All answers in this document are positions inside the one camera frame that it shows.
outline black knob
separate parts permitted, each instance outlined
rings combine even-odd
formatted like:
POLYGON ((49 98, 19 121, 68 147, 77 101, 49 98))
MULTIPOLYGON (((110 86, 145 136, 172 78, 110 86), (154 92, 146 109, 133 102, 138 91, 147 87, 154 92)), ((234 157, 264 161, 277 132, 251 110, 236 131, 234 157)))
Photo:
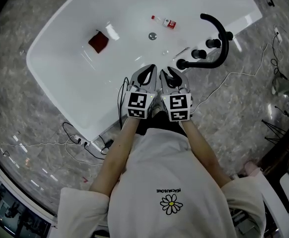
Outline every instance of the black knob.
POLYGON ((214 40, 207 40, 206 41, 206 46, 211 49, 211 48, 220 48, 221 42, 219 39, 214 39, 214 40))
POLYGON ((205 59, 206 58, 206 51, 205 50, 193 50, 191 55, 195 59, 205 59))
POLYGON ((229 41, 231 41, 231 40, 234 38, 234 35, 233 35, 232 32, 226 32, 226 36, 227 36, 227 38, 228 38, 229 41))

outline bathtub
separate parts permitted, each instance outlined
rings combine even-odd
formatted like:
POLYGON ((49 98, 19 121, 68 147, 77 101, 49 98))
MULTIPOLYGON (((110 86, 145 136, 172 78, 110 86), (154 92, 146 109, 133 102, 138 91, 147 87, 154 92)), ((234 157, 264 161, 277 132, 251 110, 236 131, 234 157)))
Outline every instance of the bathtub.
POLYGON ((195 61, 196 48, 212 51, 205 41, 217 38, 217 30, 201 13, 234 35, 262 17, 253 0, 68 0, 34 40, 27 65, 54 105, 93 141, 118 120, 125 77, 151 63, 161 70, 178 59, 195 61), (176 21, 175 29, 152 15, 176 21), (109 38, 99 54, 88 44, 97 30, 109 38))

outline shirt sleeve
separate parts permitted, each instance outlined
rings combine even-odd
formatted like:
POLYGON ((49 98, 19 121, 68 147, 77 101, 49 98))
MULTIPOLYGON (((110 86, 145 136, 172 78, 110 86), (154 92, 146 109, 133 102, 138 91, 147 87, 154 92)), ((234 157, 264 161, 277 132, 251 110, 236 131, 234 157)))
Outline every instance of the shirt sleeve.
POLYGON ((228 207, 232 210, 245 211, 257 224, 260 237, 263 237, 266 228, 266 215, 263 196, 256 186, 253 177, 232 180, 221 188, 228 207))
POLYGON ((109 197, 92 191, 63 188, 58 229, 64 238, 90 238, 108 212, 109 197))

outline faucet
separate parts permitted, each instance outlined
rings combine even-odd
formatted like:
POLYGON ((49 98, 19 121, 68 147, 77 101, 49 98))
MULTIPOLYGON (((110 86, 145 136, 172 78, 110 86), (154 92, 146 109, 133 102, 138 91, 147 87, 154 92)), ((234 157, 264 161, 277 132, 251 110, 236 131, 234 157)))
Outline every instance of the faucet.
POLYGON ((190 67, 192 67, 192 68, 209 68, 209 69, 216 68, 216 67, 219 67, 220 65, 222 65, 222 63, 227 58, 228 49, 229 49, 229 44, 228 44, 229 39, 228 39, 226 30, 224 29, 222 24, 213 16, 202 13, 200 15, 200 17, 201 17, 201 19, 207 20, 208 22, 212 23, 217 28, 217 30, 219 32, 218 36, 222 40, 222 49, 221 49, 220 55, 215 61, 212 61, 212 62, 206 62, 206 61, 190 62, 190 61, 185 61, 184 59, 179 59, 176 62, 176 66, 180 70, 184 70, 184 69, 190 68, 190 67))

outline bottle with red label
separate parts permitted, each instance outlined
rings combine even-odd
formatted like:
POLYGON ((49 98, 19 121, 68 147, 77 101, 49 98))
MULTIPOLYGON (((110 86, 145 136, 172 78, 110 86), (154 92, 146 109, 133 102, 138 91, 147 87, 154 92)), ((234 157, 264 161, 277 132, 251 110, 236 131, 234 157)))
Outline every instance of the bottle with red label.
POLYGON ((157 22, 158 24, 163 25, 164 27, 170 28, 170 29, 174 29, 176 22, 167 18, 159 18, 156 17, 154 15, 152 15, 151 19, 153 19, 155 22, 157 22))

